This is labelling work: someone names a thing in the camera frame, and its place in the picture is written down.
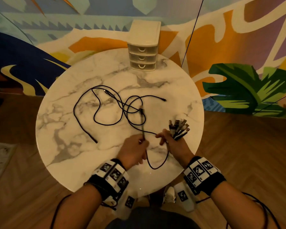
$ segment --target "colorful mural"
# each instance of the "colorful mural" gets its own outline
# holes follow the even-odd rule
[[[135,18],[162,22],[159,53],[205,110],[286,117],[286,0],[0,0],[1,90],[44,95],[77,61],[127,47]]]

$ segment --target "shoe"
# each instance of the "shoe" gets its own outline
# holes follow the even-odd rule
[[[175,196],[175,190],[173,187],[166,188],[166,191],[164,191],[164,197],[163,197],[163,203],[175,203],[176,202],[176,196]]]

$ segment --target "person's right forearm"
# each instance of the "person's right forearm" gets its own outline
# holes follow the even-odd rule
[[[233,229],[261,229],[265,223],[262,208],[228,182],[220,183],[211,193],[211,198]],[[268,229],[277,229],[268,216]]]

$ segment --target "pants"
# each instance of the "pants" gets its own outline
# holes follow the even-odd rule
[[[149,207],[149,202],[140,198],[127,220],[115,219],[106,229],[200,229],[189,214],[175,203],[165,203],[161,209]]]

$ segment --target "bundle of cable connectors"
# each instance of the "bundle of cable connectors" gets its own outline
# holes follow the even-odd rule
[[[173,124],[172,121],[169,120],[170,133],[175,140],[183,138],[188,133],[188,131],[190,131],[188,128],[189,125],[186,122],[187,120],[181,119],[175,120],[175,123]]]

